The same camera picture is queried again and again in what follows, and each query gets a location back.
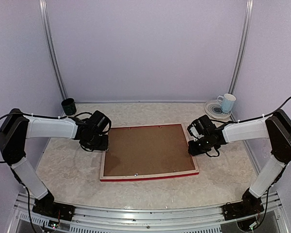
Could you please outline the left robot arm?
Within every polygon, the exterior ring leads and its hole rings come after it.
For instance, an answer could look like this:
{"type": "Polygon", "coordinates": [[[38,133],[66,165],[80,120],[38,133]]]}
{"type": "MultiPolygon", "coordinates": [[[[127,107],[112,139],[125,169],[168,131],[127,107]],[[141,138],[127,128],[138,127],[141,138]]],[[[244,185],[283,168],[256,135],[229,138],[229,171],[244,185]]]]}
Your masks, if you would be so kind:
{"type": "Polygon", "coordinates": [[[98,110],[87,118],[80,118],[40,116],[14,108],[0,120],[3,121],[0,127],[2,163],[10,167],[19,182],[34,196],[35,206],[48,216],[58,212],[58,204],[27,159],[27,141],[35,138],[71,139],[85,151],[106,151],[112,126],[112,121],[98,110]]]}

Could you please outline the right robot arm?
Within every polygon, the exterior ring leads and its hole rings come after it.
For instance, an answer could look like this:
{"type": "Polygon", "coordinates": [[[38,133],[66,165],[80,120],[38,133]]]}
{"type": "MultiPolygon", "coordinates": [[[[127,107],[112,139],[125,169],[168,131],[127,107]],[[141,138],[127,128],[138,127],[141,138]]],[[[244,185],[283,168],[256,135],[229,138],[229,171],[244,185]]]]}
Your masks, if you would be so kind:
{"type": "Polygon", "coordinates": [[[216,126],[207,115],[195,119],[187,131],[193,140],[188,143],[192,156],[209,155],[215,150],[219,155],[222,145],[238,141],[259,139],[263,152],[269,150],[255,181],[245,191],[238,205],[239,212],[247,216],[261,203],[262,195],[274,185],[291,161],[291,119],[282,109],[242,121],[228,121],[216,126]]]}

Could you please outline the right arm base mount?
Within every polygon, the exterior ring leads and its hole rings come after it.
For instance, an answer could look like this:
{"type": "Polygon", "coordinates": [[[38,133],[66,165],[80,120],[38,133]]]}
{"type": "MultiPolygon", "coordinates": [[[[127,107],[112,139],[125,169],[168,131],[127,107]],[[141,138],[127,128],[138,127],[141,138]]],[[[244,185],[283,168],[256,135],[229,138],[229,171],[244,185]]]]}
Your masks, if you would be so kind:
{"type": "Polygon", "coordinates": [[[254,206],[245,205],[243,201],[230,203],[222,206],[222,211],[225,221],[242,218],[246,216],[256,215],[264,211],[264,207],[261,203],[257,203],[254,206]]]}

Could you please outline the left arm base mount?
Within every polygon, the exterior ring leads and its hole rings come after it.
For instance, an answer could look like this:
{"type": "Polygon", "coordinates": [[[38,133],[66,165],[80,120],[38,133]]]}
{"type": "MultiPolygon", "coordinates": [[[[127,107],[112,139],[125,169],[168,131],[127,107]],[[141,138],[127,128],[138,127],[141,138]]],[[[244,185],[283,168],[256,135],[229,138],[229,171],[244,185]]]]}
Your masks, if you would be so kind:
{"type": "Polygon", "coordinates": [[[58,220],[72,221],[72,217],[75,212],[75,206],[53,202],[50,205],[42,205],[41,203],[35,203],[32,211],[42,216],[55,218],[58,220]]]}

